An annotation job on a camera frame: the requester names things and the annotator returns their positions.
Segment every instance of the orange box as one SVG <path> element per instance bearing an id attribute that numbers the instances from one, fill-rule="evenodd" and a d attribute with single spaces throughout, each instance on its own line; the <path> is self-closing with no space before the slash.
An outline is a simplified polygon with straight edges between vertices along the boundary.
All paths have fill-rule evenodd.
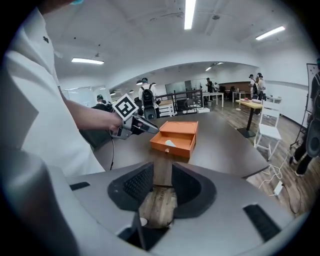
<path id="1" fill-rule="evenodd" d="M 198 122 L 165 122 L 150 140 L 155 150 L 190 158 L 196 144 Z M 171 140 L 174 146 L 166 145 Z"/>

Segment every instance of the backpack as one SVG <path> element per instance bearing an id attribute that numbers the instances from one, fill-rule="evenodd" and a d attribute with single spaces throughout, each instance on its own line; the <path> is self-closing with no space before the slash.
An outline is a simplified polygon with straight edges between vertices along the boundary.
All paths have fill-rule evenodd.
<path id="1" fill-rule="evenodd" d="M 145 89 L 141 86 L 142 89 L 142 104 L 144 107 L 153 107 L 155 102 L 154 94 L 151 91 L 152 84 L 149 85 L 149 89 Z"/>

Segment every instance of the power strip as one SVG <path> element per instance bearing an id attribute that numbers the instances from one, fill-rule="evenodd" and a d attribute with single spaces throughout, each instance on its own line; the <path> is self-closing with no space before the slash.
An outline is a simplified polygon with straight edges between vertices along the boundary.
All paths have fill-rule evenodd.
<path id="1" fill-rule="evenodd" d="M 283 184 L 281 181 L 278 182 L 278 185 L 276 185 L 276 187 L 275 187 L 275 189 L 274 189 L 274 191 L 273 191 L 273 193 L 274 193 L 275 196 L 278 196 L 278 195 L 280 194 L 283 185 L 284 185 L 284 184 Z"/>

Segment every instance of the desk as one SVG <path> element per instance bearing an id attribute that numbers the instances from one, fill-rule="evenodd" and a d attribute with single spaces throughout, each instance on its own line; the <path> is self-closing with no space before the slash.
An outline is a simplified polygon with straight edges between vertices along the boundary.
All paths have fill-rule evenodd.
<path id="1" fill-rule="evenodd" d="M 152 149 L 150 140 L 155 135 L 145 132 L 132 135 L 127 140 L 114 140 L 112 169 L 152 161 L 153 183 L 171 186 L 172 162 L 189 163 L 240 178 L 250 177 L 268 166 L 267 161 L 254 146 L 215 112 L 162 117 L 153 123 L 160 127 L 166 121 L 198 121 L 196 144 L 190 159 Z M 105 144 L 94 152 L 94 155 L 108 171 L 113 155 L 112 142 Z"/>
<path id="2" fill-rule="evenodd" d="M 281 97 L 273 97 L 273 96 L 265 96 L 267 99 L 272 100 L 273 103 L 275 103 L 276 101 L 282 101 Z"/>
<path id="3" fill-rule="evenodd" d="M 174 106 L 173 106 L 172 100 L 169 99 L 169 100 L 161 101 L 159 104 L 159 112 L 160 112 L 160 117 L 167 117 L 168 115 L 170 117 L 172 117 L 172 116 L 176 115 L 175 111 L 174 111 Z"/>
<path id="4" fill-rule="evenodd" d="M 234 91 L 232 93 L 232 103 L 235 102 L 235 95 L 239 94 L 239 100 L 241 99 L 241 94 L 244 94 L 244 97 L 246 96 L 246 94 L 250 94 L 251 95 L 251 92 L 247 92 L 247 91 Z"/>
<path id="5" fill-rule="evenodd" d="M 222 92 L 204 92 L 202 93 L 202 102 L 204 102 L 204 96 L 216 96 L 216 104 L 218 105 L 218 95 L 222 95 L 222 107 L 224 107 L 224 94 Z"/>
<path id="6" fill-rule="evenodd" d="M 248 125 L 246 126 L 246 128 L 239 128 L 237 129 L 245 138 L 250 138 L 250 137 L 254 137 L 256 136 L 256 134 L 250 130 L 250 126 L 251 126 L 251 121 L 252 121 L 252 116 L 254 115 L 254 110 L 255 109 L 262 109 L 262 104 L 260 103 L 254 103 L 251 100 L 249 102 L 244 102 L 241 101 L 239 99 L 237 99 L 235 102 L 238 102 L 239 104 L 245 105 L 250 109 L 250 116 L 249 116 L 249 120 L 248 120 Z"/>

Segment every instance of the cable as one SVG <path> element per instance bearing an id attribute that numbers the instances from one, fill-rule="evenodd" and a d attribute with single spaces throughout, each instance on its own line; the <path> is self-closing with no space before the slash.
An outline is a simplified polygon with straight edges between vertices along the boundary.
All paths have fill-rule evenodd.
<path id="1" fill-rule="evenodd" d="M 259 189 L 261 188 L 261 186 L 263 185 L 263 183 L 272 181 L 272 179 L 274 178 L 274 176 L 276 176 L 279 180 L 282 179 L 281 168 L 284 166 L 285 162 L 287 161 L 288 154 L 289 154 L 289 151 L 286 153 L 285 159 L 284 159 L 284 161 L 283 161 L 283 163 L 281 164 L 280 167 L 277 167 L 277 166 L 274 166 L 274 165 L 271 165 L 271 164 L 270 164 L 270 165 L 269 165 L 269 168 L 268 168 L 269 173 L 262 171 L 264 174 L 271 175 L 271 170 L 273 170 L 274 175 L 271 177 L 271 179 L 266 179 L 266 180 L 264 180 L 264 181 L 261 183 L 261 185 L 259 186 Z"/>
<path id="2" fill-rule="evenodd" d="M 112 166 L 114 165 L 114 158 L 115 158 L 115 142 L 114 142 L 114 138 L 111 135 L 111 132 L 108 132 L 110 137 L 111 137 L 111 141 L 112 141 L 112 145 L 113 145 L 113 156 L 112 156 L 112 162 L 111 162 L 111 166 L 110 166 L 110 170 L 112 169 Z"/>
<path id="3" fill-rule="evenodd" d="M 298 187 L 298 180 L 297 180 L 297 179 L 295 180 L 295 184 L 296 184 L 296 189 L 297 189 L 298 192 L 299 192 L 299 209 L 298 209 L 297 211 L 294 211 L 294 210 L 293 210 L 293 207 L 292 207 L 291 201 L 290 201 L 290 194 L 289 194 L 289 191 L 288 191 L 287 187 L 286 187 L 285 185 L 282 185 L 282 186 L 285 188 L 285 190 L 286 190 L 286 192 L 287 192 L 287 194 L 288 194 L 290 210 L 291 210 L 291 212 L 293 212 L 293 213 L 296 215 L 296 214 L 300 211 L 300 209 L 301 209 L 301 191 L 300 191 L 300 189 L 299 189 L 299 187 Z"/>

